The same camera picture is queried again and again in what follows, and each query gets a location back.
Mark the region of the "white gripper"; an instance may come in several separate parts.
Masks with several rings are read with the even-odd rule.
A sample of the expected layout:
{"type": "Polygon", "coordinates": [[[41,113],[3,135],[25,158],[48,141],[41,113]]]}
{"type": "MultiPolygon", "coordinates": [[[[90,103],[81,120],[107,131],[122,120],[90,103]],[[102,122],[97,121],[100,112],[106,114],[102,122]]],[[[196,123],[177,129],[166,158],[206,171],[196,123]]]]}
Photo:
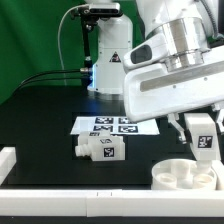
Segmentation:
{"type": "Polygon", "coordinates": [[[216,123],[224,134],[224,46],[213,48],[203,59],[201,65],[173,72],[161,63],[129,72],[123,90],[126,116],[134,122],[167,116],[179,141],[186,144],[178,113],[215,103],[216,123]]]}

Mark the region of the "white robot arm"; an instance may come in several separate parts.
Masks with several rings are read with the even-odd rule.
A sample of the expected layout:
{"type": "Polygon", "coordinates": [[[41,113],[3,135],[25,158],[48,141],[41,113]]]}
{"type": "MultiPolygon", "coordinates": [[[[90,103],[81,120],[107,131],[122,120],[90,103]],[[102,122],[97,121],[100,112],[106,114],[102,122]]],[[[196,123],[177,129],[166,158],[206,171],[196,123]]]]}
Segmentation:
{"type": "Polygon", "coordinates": [[[134,0],[143,42],[132,45],[132,24],[122,15],[99,22],[99,57],[88,91],[124,102],[132,122],[166,117],[186,137],[179,115],[224,104],[224,39],[219,0],[134,0]]]}

